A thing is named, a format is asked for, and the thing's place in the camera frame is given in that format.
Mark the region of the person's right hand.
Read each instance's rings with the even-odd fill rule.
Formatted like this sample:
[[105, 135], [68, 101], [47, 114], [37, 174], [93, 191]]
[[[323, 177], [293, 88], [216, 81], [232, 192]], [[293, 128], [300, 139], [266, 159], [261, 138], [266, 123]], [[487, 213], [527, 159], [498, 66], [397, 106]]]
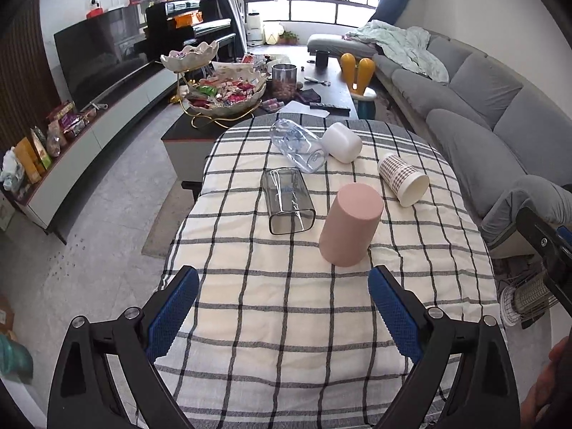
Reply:
[[537, 381], [530, 388], [526, 399], [521, 404], [521, 428], [532, 428], [543, 414], [544, 407], [549, 405], [556, 386], [557, 365], [563, 356], [569, 342], [568, 337], [562, 338], [550, 351], [549, 362], [539, 374]]

